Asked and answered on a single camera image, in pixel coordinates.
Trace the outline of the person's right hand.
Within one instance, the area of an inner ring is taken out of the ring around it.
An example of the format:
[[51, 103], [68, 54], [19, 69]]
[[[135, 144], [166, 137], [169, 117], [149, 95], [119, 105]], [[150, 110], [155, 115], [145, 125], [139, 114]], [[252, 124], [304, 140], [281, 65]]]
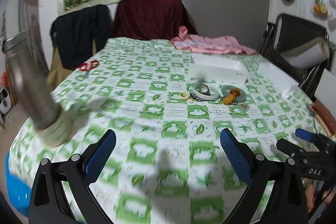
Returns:
[[316, 190], [317, 190], [317, 184], [311, 179], [307, 180], [305, 196], [306, 196], [307, 211], [309, 213], [314, 209]]

